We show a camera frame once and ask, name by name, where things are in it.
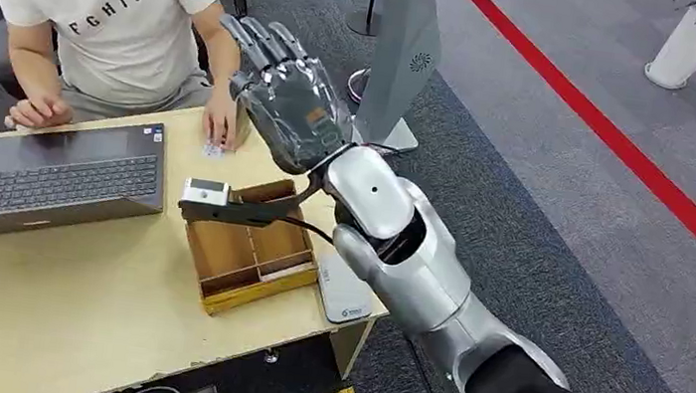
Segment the person's right hand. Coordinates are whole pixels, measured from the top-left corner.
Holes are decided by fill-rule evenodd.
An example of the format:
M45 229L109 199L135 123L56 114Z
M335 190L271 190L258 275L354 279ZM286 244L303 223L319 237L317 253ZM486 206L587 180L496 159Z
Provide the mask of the person's right hand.
M69 124L73 118L73 109L63 99L42 95L17 101L9 108L4 125L9 129L43 129Z

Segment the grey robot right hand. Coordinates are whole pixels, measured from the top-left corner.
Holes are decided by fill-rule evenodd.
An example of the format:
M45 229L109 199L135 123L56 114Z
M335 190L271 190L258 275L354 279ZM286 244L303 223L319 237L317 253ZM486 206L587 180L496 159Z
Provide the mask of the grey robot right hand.
M256 70L231 75L229 90L246 110L278 168L306 174L354 143L353 117L320 59L285 25L224 14L221 25Z

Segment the person's left hand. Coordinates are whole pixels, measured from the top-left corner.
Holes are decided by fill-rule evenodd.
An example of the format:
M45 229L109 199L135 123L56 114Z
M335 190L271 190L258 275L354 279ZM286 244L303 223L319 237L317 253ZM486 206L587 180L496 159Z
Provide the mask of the person's left hand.
M203 110L203 129L210 144L233 150L236 145L237 103L223 88L212 87L210 99Z

